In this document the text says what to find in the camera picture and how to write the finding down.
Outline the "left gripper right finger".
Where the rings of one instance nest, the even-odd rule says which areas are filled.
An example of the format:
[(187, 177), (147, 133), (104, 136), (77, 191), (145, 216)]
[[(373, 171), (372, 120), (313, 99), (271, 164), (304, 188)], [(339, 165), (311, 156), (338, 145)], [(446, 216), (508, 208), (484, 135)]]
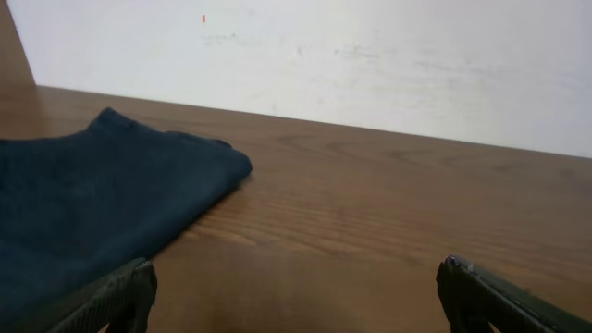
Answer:
[(457, 255), (440, 263), (438, 297), (451, 333), (591, 333), (591, 323)]

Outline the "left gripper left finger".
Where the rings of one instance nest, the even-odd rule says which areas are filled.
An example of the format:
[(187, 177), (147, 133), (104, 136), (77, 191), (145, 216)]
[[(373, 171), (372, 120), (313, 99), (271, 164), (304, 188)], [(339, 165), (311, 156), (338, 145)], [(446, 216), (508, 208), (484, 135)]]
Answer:
[(135, 259), (59, 302), (47, 329), (58, 333), (144, 333), (155, 302), (157, 278), (151, 261)]

